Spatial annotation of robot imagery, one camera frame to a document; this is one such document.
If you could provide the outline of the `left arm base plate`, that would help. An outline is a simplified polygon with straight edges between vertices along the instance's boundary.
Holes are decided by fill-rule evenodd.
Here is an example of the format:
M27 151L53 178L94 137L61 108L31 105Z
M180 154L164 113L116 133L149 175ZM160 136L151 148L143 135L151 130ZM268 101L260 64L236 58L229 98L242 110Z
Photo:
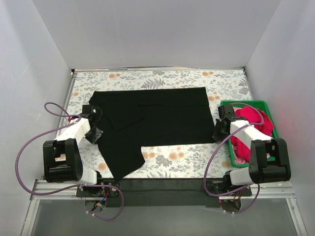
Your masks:
M103 184L110 185L111 187L78 187L76 197L79 198L119 197L120 194L117 191L117 188L120 189L119 182L104 182Z

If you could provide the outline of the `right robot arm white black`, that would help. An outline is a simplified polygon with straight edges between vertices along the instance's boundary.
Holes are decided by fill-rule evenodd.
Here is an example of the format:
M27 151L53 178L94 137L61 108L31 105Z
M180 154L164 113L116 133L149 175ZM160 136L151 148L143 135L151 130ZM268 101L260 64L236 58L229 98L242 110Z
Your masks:
M223 191L232 196L241 185L289 181L287 144L284 139L271 136L273 125L269 118L246 103L237 109L233 106L219 106L213 139L222 144L230 140L238 156L247 157L248 166L226 173Z

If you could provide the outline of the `black t shirt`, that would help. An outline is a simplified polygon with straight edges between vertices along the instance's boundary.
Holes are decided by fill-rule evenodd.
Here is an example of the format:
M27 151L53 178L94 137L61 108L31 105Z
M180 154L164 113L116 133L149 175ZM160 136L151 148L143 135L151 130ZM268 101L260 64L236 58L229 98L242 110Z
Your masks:
M95 91L89 104L101 109L97 145L116 181L144 165L142 147L214 142L205 88Z

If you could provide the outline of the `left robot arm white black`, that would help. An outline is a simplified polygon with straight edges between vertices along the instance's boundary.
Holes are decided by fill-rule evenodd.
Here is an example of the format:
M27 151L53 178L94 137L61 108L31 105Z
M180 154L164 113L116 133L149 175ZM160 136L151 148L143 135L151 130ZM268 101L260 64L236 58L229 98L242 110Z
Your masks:
M95 144L103 131L97 128L102 111L93 105L83 105L79 118L70 118L67 127L54 140L43 144L44 176L47 182L76 181L88 185L88 191L95 197L104 193L105 185L97 180L96 171L83 166L79 144L86 139Z

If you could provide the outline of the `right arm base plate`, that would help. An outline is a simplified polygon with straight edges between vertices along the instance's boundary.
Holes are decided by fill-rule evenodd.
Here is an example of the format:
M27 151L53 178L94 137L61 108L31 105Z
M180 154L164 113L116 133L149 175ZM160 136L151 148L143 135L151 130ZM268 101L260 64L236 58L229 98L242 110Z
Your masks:
M243 190L240 190L238 192L231 193L231 191L239 188L240 186L227 186L223 183L222 178L208 178L206 180L206 187L204 184L201 184L202 189L208 189L209 192L212 194L223 194L228 193L227 195L224 195L224 197L228 197L230 201L236 201L239 200L241 197L249 197L252 195L251 188L245 188Z

